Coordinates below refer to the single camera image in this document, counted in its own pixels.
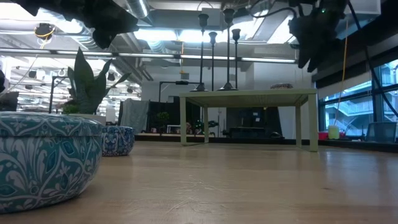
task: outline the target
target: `snake plant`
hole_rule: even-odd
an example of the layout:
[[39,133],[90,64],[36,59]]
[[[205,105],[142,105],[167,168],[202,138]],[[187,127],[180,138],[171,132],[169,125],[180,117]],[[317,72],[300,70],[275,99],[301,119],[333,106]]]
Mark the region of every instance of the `snake plant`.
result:
[[107,88],[106,74],[111,63],[112,60],[107,61],[99,75],[94,77],[90,65],[79,48],[75,60],[75,70],[68,68],[71,85],[68,90],[73,100],[67,102],[66,105],[77,105],[79,113],[82,114],[94,114],[110,89],[116,87],[118,83],[126,81],[130,75],[130,73],[124,74],[115,84]]

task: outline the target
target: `ceiling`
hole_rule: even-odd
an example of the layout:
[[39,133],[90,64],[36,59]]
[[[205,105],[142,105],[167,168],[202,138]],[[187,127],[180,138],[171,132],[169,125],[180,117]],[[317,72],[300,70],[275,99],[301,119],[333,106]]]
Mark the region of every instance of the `ceiling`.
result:
[[[38,40],[33,33],[35,27],[40,22],[47,22],[56,26],[56,31],[51,42],[46,44],[45,49],[56,50],[76,50],[81,47],[83,51],[100,51],[91,38],[92,30],[87,29],[78,21],[66,22],[62,17],[57,16],[49,11],[41,10],[37,17],[32,17],[28,12],[23,10],[17,4],[2,3],[7,1],[0,0],[0,47],[23,48],[23,49],[39,49],[42,40]],[[126,0],[115,0],[117,4],[127,9]],[[183,40],[183,53],[200,55],[200,26],[198,23],[198,15],[200,13],[208,13],[209,26],[208,31],[218,32],[217,44],[215,46],[216,56],[227,56],[227,31],[226,24],[223,22],[222,9],[240,8],[250,5],[252,1],[243,0],[224,0],[224,1],[208,1],[200,2],[194,0],[172,1],[172,0],[149,0],[150,13],[149,16],[139,22],[140,30],[135,33],[118,35],[112,43],[112,46],[106,51],[112,52],[153,52],[154,41],[161,44],[161,49],[167,53],[180,54],[182,45],[176,44],[175,40]],[[267,1],[255,11],[259,14],[269,13],[286,7],[286,1]],[[310,7],[304,7],[305,13],[309,13]],[[238,55],[242,57],[271,57],[271,58],[287,58],[297,59],[297,52],[288,45],[291,39],[289,31],[286,31],[287,24],[284,21],[289,18],[288,13],[280,13],[265,19],[253,19],[251,16],[242,16],[234,20],[232,29],[241,29],[241,39],[238,45]],[[234,45],[231,44],[231,56],[235,55]],[[204,55],[211,55],[211,45],[206,38],[204,43]],[[12,64],[11,79],[12,83],[17,82],[24,75],[23,70],[17,70],[16,66],[21,68],[29,68],[33,62],[32,58],[27,57],[6,57],[1,60],[8,60]],[[108,58],[90,58],[89,62],[95,71],[100,71],[102,65]],[[127,96],[139,98],[141,90],[139,86],[142,82],[159,82],[165,80],[179,79],[178,72],[180,66],[183,65],[191,75],[191,82],[198,80],[199,60],[141,60],[134,58],[117,58],[114,60],[112,70],[116,74],[132,73],[128,82],[119,86],[117,94],[122,95],[119,99]],[[204,66],[211,67],[210,61],[204,61]],[[239,72],[244,73],[250,63],[239,63]],[[73,67],[72,59],[65,58],[40,58],[36,60],[32,66],[33,70],[44,70],[46,75],[57,74],[62,69]],[[215,67],[224,68],[226,62],[216,61]],[[34,85],[32,90],[26,90],[25,84]],[[68,81],[65,79],[64,85],[56,88],[56,92],[66,93]],[[39,92],[47,94],[50,92],[48,80],[37,80],[26,78],[16,89],[21,92]],[[126,93],[128,85],[137,86],[136,91],[130,95]],[[60,102],[66,101],[64,96],[60,95]],[[103,106],[111,103],[112,100],[105,100]]]

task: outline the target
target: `desk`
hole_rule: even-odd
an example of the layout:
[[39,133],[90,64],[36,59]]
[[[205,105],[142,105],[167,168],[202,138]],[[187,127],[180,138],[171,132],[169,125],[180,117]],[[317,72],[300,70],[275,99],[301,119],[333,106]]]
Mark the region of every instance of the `desk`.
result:
[[[209,142],[208,108],[253,108],[294,106],[296,120],[296,145],[302,147],[301,106],[308,102],[310,126],[310,151],[318,151],[318,110],[316,89],[209,91],[180,94],[181,130],[187,129],[187,101],[203,107],[205,143]],[[187,134],[181,132],[181,144],[187,146]]]

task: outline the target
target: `blue patterned pot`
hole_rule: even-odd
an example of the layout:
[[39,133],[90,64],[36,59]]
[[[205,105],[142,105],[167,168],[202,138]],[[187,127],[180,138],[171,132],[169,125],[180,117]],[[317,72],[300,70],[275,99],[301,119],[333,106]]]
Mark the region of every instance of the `blue patterned pot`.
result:
[[134,146],[134,128],[107,126],[103,128],[103,156],[128,156]]
[[101,160],[102,125],[40,113],[0,113],[0,213],[76,197]]

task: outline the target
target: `chair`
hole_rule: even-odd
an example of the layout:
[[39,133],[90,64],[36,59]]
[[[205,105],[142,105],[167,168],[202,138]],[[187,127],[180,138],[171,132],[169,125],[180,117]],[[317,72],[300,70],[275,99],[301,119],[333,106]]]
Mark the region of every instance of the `chair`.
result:
[[396,122],[370,123],[366,135],[367,142],[395,143],[397,132]]

